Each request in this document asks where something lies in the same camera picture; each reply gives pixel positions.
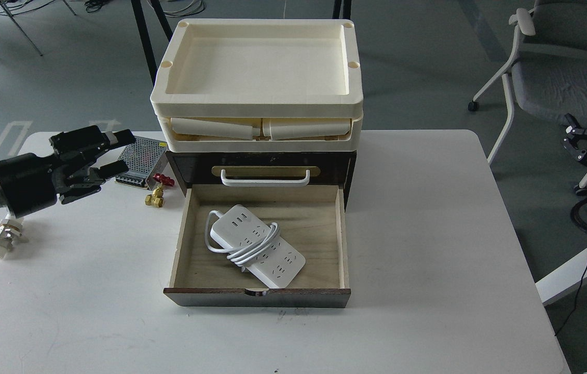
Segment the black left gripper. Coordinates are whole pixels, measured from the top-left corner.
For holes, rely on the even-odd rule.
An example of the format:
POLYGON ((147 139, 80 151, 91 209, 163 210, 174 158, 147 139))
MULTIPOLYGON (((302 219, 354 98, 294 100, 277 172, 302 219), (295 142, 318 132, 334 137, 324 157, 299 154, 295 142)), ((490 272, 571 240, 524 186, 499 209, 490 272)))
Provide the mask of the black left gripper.
POLYGON ((91 196, 113 177, 129 171, 119 159, 99 168, 92 167, 99 156, 136 142, 129 129, 99 130, 87 126, 61 132, 49 139, 53 154, 39 157, 32 152, 0 161, 0 202, 22 218, 53 206, 69 204, 91 196))

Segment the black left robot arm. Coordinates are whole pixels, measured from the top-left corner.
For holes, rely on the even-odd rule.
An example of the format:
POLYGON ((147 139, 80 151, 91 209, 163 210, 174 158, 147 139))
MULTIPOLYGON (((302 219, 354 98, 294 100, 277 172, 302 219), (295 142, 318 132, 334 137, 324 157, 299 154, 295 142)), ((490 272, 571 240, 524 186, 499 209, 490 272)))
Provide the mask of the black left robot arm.
POLYGON ((63 205, 95 194, 129 167, 115 161, 100 168, 97 159, 108 151, 134 143, 130 130, 103 132, 92 125, 50 138, 51 155, 32 152, 0 161, 0 208, 22 218, 57 202, 63 205))

